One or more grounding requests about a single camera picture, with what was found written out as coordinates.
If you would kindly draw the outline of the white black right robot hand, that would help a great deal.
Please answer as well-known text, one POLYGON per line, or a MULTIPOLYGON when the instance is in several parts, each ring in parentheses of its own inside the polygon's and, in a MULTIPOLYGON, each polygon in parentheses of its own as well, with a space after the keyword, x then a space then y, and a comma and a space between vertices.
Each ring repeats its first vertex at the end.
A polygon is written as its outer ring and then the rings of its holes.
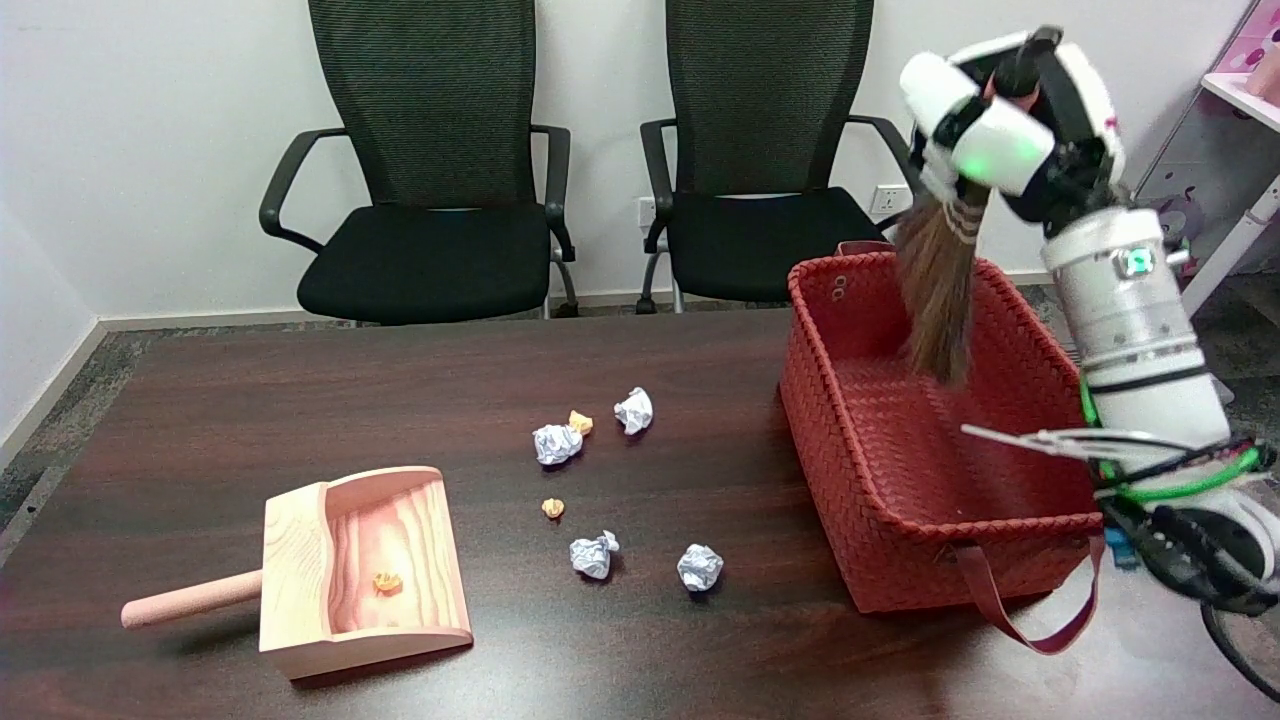
POLYGON ((910 165, 940 201, 992 190, 1047 238, 1126 201, 1112 99, 1061 27, 947 56, 918 53, 901 69, 899 90, 913 120, 910 165))

